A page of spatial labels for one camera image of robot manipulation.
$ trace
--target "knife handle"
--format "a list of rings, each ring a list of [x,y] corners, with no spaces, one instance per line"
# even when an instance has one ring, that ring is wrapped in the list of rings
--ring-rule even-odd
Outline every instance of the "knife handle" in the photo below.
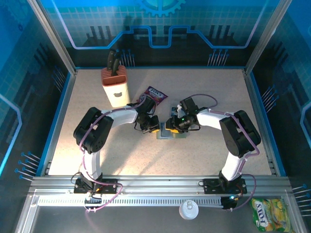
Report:
[[[116,58],[113,66],[112,66],[112,72],[111,72],[111,76],[116,76],[117,74],[117,70],[119,70],[119,65],[120,65],[120,58]]]
[[[116,54],[116,51],[114,50],[109,51],[108,60],[107,60],[107,70],[111,70],[113,66],[113,60],[115,59],[115,54]]]

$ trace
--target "beige table surface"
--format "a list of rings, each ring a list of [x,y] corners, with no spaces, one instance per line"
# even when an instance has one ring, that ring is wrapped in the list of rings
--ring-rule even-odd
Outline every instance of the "beige table surface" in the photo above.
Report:
[[[49,175],[72,175],[80,169],[82,154],[72,136],[74,129],[90,107],[112,109],[100,73],[99,69],[78,71]],[[129,69],[127,74],[132,102],[150,85],[169,96],[156,109],[160,121],[170,117],[172,102],[205,93],[218,100],[214,110],[245,110],[258,129],[241,70]],[[213,104],[207,97],[194,100],[199,107]],[[186,139],[157,140],[155,133],[142,134],[133,126],[111,129],[101,150],[103,174],[216,175],[225,164],[228,151],[217,129],[202,127]],[[260,155],[250,158],[243,172],[270,175],[262,143],[258,148]]]

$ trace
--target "black bracket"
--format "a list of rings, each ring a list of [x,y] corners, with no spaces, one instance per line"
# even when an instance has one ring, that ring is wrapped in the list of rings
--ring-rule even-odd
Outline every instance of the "black bracket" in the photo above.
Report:
[[[97,181],[103,183],[111,183],[111,185],[100,185],[92,182],[92,188],[83,181],[83,179],[78,178],[76,180],[73,193],[87,193],[93,192],[94,194],[116,194],[117,193],[117,185],[113,185],[113,183],[117,183],[117,179],[105,179],[98,178]]]
[[[244,179],[240,179],[236,186],[226,190],[219,184],[219,179],[203,179],[199,185],[204,188],[204,194],[239,194],[241,190],[243,194],[247,193]]]

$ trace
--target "snack bag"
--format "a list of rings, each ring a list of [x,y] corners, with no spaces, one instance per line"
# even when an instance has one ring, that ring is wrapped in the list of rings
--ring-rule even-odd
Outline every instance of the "snack bag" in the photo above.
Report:
[[[163,92],[160,92],[153,88],[152,86],[149,86],[147,90],[144,92],[144,94],[150,96],[157,105],[159,105],[163,100],[165,100],[168,96],[165,95]]]
[[[260,232],[294,233],[286,205],[282,199],[256,199],[250,202],[253,222]]]

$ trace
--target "gear logo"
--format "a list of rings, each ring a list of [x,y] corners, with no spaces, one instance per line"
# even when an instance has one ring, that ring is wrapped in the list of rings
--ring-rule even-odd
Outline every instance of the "gear logo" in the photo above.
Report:
[[[175,14],[176,9],[180,9],[180,5],[186,3],[185,0],[137,0],[141,9],[145,13],[151,13],[152,16],[163,15],[169,16],[169,13]]]
[[[29,5],[26,0],[0,0],[0,6],[7,7],[12,17],[19,23],[27,18]]]

